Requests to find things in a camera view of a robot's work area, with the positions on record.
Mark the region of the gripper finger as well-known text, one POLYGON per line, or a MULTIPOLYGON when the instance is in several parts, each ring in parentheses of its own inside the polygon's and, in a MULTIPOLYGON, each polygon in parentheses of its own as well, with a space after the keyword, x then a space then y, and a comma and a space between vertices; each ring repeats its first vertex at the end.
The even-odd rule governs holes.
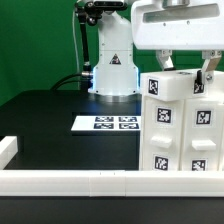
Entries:
POLYGON ((171 50, 157 50, 156 51, 157 61, 163 71, 175 69, 171 56, 172 56, 171 50))
POLYGON ((214 78, 214 71, 218 66, 222 57, 221 50, 204 50, 202 52, 203 66, 197 71, 196 83, 205 85, 212 83, 214 78))

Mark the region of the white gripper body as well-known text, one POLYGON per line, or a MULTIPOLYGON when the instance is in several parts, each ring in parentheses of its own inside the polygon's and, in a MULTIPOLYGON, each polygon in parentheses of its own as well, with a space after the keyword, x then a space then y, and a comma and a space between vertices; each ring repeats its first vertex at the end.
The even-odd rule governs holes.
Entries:
POLYGON ((141 50, 224 50, 224 0, 140 0, 131 7, 132 36, 141 50))

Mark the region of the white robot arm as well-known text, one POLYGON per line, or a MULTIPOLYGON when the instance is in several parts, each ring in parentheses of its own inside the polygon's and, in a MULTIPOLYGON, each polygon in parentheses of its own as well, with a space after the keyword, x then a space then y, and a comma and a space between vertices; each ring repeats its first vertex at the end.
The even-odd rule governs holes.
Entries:
POLYGON ((200 51, 198 83, 208 83, 224 52, 224 0, 90 0, 89 20, 99 24, 99 62, 92 93, 108 98, 139 92, 133 50, 154 50, 163 70, 174 51, 200 51))

